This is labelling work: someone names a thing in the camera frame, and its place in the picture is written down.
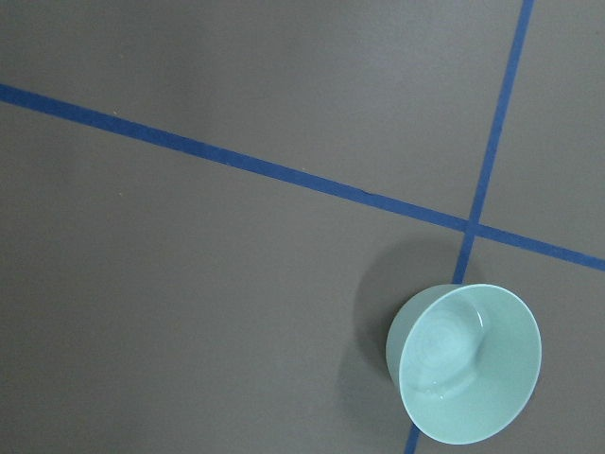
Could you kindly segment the mint green ceramic bowl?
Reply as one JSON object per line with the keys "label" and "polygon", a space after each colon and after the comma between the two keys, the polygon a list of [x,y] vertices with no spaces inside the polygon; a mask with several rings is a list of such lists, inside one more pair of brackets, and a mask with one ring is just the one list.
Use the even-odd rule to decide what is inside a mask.
{"label": "mint green ceramic bowl", "polygon": [[491,284],[437,285],[398,310],[385,358],[413,425],[437,442],[469,445],[523,411],[539,379],[542,339],[513,292]]}

